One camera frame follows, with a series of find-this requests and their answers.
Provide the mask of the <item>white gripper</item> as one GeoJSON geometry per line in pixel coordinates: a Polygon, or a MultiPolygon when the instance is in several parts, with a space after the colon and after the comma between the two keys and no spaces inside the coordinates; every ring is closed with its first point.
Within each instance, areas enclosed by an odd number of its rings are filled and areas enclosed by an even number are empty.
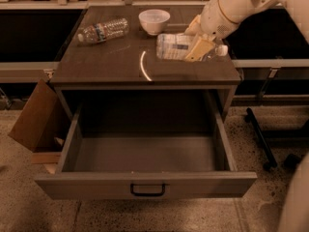
{"type": "MultiPolygon", "coordinates": [[[[202,33],[225,39],[239,28],[238,23],[231,22],[222,12],[219,0],[210,0],[201,12],[190,22],[184,33],[188,36],[202,33]]],[[[204,55],[214,49],[215,43],[197,36],[190,45],[184,57],[186,62],[199,61],[204,55]]]]}

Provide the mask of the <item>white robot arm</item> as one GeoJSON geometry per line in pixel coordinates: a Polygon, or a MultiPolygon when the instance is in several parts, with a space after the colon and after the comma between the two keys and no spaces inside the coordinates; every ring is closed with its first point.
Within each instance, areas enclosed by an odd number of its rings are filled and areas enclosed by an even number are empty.
{"type": "Polygon", "coordinates": [[[281,4],[309,42],[309,0],[210,0],[184,33],[193,37],[184,60],[199,61],[215,48],[214,41],[235,32],[248,17],[281,4]]]}

